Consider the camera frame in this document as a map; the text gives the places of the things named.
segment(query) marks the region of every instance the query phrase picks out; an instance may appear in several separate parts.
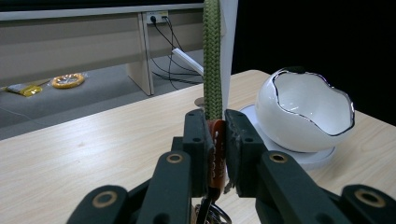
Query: cracked eggshell bowl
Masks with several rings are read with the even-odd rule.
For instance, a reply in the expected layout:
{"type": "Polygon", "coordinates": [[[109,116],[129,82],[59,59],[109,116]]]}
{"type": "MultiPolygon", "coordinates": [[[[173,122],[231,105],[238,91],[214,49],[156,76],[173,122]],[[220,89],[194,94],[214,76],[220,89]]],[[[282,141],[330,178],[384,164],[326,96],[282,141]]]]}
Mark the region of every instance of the cracked eggshell bowl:
{"type": "Polygon", "coordinates": [[[318,74],[273,73],[255,103],[262,131],[275,143],[297,152],[318,152],[345,140],[355,125],[349,96],[318,74]]]}

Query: braided rope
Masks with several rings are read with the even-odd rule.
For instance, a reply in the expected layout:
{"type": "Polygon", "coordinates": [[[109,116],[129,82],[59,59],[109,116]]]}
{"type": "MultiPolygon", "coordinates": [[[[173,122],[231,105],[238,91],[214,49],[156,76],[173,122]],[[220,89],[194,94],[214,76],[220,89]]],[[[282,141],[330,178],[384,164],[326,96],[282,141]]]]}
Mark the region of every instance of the braided rope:
{"type": "Polygon", "coordinates": [[[207,120],[222,119],[219,0],[204,1],[204,99],[207,120]]]}

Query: yellow package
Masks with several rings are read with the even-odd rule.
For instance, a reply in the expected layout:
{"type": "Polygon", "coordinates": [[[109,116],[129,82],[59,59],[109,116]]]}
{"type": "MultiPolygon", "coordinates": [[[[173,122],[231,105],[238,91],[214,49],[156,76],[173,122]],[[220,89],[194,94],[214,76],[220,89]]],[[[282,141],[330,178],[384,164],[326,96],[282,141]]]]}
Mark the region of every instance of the yellow package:
{"type": "Polygon", "coordinates": [[[26,85],[26,84],[16,84],[12,86],[6,87],[6,91],[15,92],[22,96],[32,96],[38,92],[41,92],[43,89],[39,86],[34,85],[26,85]]]}

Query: white egg-shaped bowl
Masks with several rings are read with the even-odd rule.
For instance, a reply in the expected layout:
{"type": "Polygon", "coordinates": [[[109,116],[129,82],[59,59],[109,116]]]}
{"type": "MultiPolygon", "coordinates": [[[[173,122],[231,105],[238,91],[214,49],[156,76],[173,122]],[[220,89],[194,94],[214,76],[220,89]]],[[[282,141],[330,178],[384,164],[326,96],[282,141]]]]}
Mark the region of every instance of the white egg-shaped bowl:
{"type": "Polygon", "coordinates": [[[280,69],[257,94],[255,112],[262,131],[297,152],[318,152],[344,141],[355,125],[349,96],[319,74],[280,69]]]}

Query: white base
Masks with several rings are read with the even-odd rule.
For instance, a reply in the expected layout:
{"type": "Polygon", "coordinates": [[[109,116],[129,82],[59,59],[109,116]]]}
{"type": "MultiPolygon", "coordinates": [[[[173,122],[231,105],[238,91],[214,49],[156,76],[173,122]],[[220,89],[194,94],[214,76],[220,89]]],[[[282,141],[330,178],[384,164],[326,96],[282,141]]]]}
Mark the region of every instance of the white base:
{"type": "Polygon", "coordinates": [[[294,152],[287,150],[274,141],[272,141],[260,128],[259,123],[256,118],[256,112],[254,110],[254,105],[245,106],[240,110],[240,112],[244,113],[250,122],[253,124],[259,136],[262,138],[265,146],[268,150],[277,150],[288,155],[292,156],[302,167],[304,170],[313,170],[318,169],[320,167],[325,166],[330,162],[334,152],[336,150],[335,147],[329,148],[326,150],[321,150],[319,152],[294,152]]]}

